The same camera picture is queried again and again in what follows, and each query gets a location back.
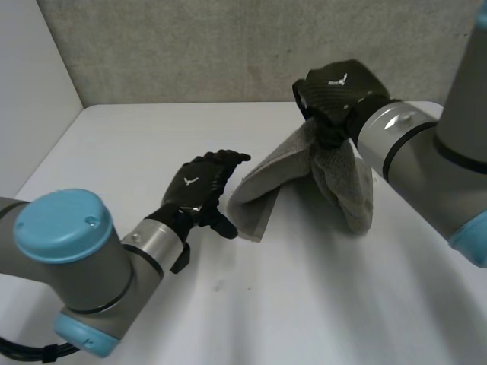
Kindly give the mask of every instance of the white table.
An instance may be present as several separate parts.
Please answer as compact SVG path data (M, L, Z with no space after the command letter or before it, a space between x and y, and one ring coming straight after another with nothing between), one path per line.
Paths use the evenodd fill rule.
M252 154L224 207L301 120L292 103L91 107L18 198L90 189L123 236L156 209L181 163L219 148ZM261 243L193 230L191 265L164 279L110 357L59 363L485 364L487 271L376 180L365 236L351 236L305 179L281 190ZM38 346L59 340L51 322L62 304L48 287L0 275L0 289L0 335Z

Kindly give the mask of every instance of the gray towel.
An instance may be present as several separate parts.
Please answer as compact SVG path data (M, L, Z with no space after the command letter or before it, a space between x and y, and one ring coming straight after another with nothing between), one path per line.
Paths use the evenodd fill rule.
M340 208L353 233L372 224L372 172L356 158L349 141L339 148L320 148L315 121L308 119L252 170L230 197L227 212L241 237L260 242L278 187L311 173L323 196Z

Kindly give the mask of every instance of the black glove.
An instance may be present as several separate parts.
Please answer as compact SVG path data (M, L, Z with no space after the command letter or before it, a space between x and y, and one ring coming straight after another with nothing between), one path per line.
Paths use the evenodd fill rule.
M237 165L248 160L247 154L220 150L185 163L167 188L161 208L148 218L167 224L183 242L196 225L210 226L224 238L235 238L237 228L218 210L218 204Z
M337 148L351 137L356 143L367 119L392 101L381 82L355 60L311 70L292 90L303 117L315 119L322 148Z

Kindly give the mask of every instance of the white wall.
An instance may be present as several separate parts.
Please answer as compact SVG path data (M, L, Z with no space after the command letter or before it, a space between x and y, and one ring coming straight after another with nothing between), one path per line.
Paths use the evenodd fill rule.
M35 0L1 0L0 196L17 193L82 109Z

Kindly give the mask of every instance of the gray robot arm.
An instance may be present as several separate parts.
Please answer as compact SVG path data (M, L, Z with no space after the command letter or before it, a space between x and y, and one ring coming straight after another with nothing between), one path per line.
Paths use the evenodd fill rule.
M358 152L451 247L487 267L487 2L440 121L391 100L360 62L311 70L293 85L317 143L351 138Z
M452 248L487 267L487 3L437 122L408 103L380 108L358 151Z
M185 163L159 209L121 241L93 192L66 189L31 203L0 198L0 272L48 284L65 304L56 333L106 357L166 273L189 263L186 238L194 226L237 236L218 204L237 165L249 159L219 151Z
M79 209L78 199L103 204L96 195L82 190L57 192L51 197L66 194L74 197L68 199L70 204L64 208L58 206L65 209L58 211L60 215ZM49 201L49 195L43 198ZM104 205L96 207L87 215L91 219L84 222L87 227L99 224L100 229L110 231L96 252L64 263L61 259L48 262L47 251L28 252L29 257L13 237L15 224L22 224L18 217L28 206L26 202L0 200L0 270L52 287L66 305L54 324L55 331L77 348L99 357L108 356L124 337L164 273L179 271L189 261L187 244L166 224L154 219L144 219L120 241L111 221L108 227L99 223L103 214L108 214ZM49 224L39 219L38 223ZM42 228L38 232L35 229L31 233L43 234Z

